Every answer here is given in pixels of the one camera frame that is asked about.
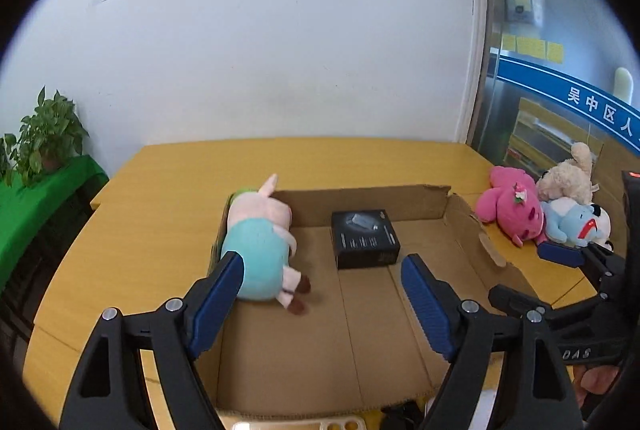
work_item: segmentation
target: human hand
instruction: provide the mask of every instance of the human hand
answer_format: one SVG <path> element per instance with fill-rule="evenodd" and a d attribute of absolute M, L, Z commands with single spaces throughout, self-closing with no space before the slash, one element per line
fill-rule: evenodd
<path fill-rule="evenodd" d="M 602 365 L 587 370 L 585 365 L 574 365 L 574 391 L 581 407 L 587 394 L 606 394 L 618 376 L 620 368 L 613 365 Z"/>

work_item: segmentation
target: brown plush shoe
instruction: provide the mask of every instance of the brown plush shoe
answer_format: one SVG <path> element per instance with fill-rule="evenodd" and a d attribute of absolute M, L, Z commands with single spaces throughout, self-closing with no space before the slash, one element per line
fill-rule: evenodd
<path fill-rule="evenodd" d="M 293 297 L 287 311 L 294 315 L 303 315 L 306 311 L 305 303 L 300 298 Z"/>
<path fill-rule="evenodd" d="M 306 295 L 311 291 L 311 281 L 309 277 L 303 275 L 300 277 L 300 282 L 298 283 L 298 287 L 296 288 L 296 293 L 302 293 L 302 295 Z"/>

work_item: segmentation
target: blue rubber pad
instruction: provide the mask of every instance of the blue rubber pad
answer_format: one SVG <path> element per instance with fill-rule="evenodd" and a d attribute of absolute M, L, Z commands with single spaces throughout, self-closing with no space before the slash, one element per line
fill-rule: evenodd
<path fill-rule="evenodd" d="M 244 262 L 235 255 L 222 271 L 193 319 L 193 338 L 188 351 L 193 359 L 213 345 L 236 300 L 244 277 Z"/>
<path fill-rule="evenodd" d="M 418 266 L 409 257 L 402 261 L 401 279 L 404 291 L 414 308 L 431 349 L 450 362 L 456 353 L 456 347 L 451 340 L 449 317 L 420 273 Z"/>
<path fill-rule="evenodd" d="M 580 267 L 584 264 L 582 252 L 577 248 L 568 248 L 552 242 L 544 242 L 538 246 L 540 259 L 566 267 Z"/>

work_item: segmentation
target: yellow table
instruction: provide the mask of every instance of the yellow table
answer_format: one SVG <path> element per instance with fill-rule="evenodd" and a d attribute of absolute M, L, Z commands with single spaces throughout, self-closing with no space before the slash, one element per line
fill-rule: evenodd
<path fill-rule="evenodd" d="M 474 205 L 490 168 L 466 145 L 424 141 L 294 138 L 145 147 L 92 202 L 96 211 L 36 316 L 25 380 L 58 420 L 79 353 L 103 309 L 152 311 L 183 296 L 207 272 L 229 194 L 261 184 L 272 172 L 281 189 L 451 185 Z M 580 271 L 541 261 L 532 243 L 514 247 L 496 226 L 488 232 L 543 300 L 583 292 L 576 289 Z M 145 360 L 145 376 L 158 381 L 152 360 Z"/>

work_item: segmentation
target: blue banner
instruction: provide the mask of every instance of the blue banner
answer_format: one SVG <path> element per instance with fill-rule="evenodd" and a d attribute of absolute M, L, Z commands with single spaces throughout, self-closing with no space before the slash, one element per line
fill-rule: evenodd
<path fill-rule="evenodd" d="M 640 112 L 615 96 L 558 71 L 508 56 L 500 57 L 497 77 L 561 104 L 640 155 Z"/>

